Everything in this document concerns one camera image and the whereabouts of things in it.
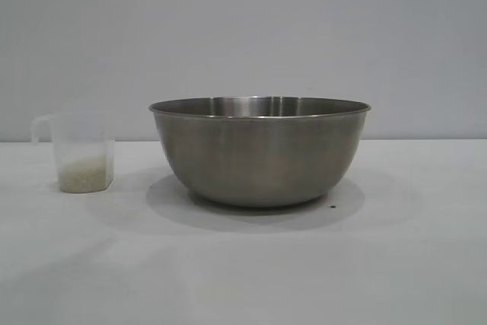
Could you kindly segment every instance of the mixing bowl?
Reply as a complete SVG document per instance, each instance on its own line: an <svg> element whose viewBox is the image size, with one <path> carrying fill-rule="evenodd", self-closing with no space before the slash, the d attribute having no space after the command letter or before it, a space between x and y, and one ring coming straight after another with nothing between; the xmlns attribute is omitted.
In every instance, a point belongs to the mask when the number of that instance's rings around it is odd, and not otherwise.
<svg viewBox="0 0 487 325"><path fill-rule="evenodd" d="M352 162L367 104L304 97L209 97L152 104L167 160L190 190L234 206L322 196Z"/></svg>

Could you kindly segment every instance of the gray wall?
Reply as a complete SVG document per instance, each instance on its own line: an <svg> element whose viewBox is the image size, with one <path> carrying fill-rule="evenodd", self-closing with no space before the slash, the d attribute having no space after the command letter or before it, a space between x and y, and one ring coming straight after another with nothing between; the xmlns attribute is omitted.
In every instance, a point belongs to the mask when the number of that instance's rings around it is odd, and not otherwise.
<svg viewBox="0 0 487 325"><path fill-rule="evenodd" d="M0 140L107 107L214 95L363 100L368 138L487 137L486 0L0 0Z"/></svg>

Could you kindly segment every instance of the table surface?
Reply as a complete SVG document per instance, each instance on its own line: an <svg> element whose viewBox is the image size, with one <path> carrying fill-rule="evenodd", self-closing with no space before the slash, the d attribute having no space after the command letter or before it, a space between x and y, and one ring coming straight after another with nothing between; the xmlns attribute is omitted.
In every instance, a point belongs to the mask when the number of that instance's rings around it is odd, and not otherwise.
<svg viewBox="0 0 487 325"><path fill-rule="evenodd" d="M117 142L101 193L0 144L0 323L487 323L487 140L363 141L327 199L245 212Z"/></svg>

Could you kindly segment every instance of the bowl rim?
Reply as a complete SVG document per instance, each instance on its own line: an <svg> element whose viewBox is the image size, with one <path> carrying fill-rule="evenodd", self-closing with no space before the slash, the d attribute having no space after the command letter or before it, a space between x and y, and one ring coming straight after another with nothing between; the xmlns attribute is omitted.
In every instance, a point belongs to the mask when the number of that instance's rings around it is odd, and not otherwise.
<svg viewBox="0 0 487 325"><path fill-rule="evenodd" d="M167 110L158 109L158 106L162 104L168 104L171 102L184 102L188 100L216 100L216 99L266 99L266 98L283 98L283 99L311 99L311 100L327 100L332 102L347 102L351 104L356 104L357 110L350 110L347 112L338 113L323 113L323 114L307 114L303 116L214 116L207 114L194 114L194 113L178 113L169 112ZM194 98L181 98L172 100L162 100L160 102L155 102L149 106L149 110L153 113L164 114L168 116L179 116L179 117L189 117L189 118L201 118L201 119L238 119L238 120L262 120L262 119L306 119L306 118L320 118L320 117L335 117L335 116L348 116L351 114L366 113L371 110L371 106L364 102L358 102L356 100L346 100L346 99L335 99L335 98L321 98L321 97L286 97L286 96L249 96L249 97L194 97Z"/></svg>

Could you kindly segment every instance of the translucent plastic cup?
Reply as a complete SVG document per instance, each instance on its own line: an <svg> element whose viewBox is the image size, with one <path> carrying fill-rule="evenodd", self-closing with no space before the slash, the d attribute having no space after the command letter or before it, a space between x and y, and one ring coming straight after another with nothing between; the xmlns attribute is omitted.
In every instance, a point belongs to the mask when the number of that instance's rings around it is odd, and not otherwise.
<svg viewBox="0 0 487 325"><path fill-rule="evenodd" d="M98 192L113 180L113 146L110 119L105 112L60 113L32 122L33 143L40 125L49 122L59 189L67 193Z"/></svg>

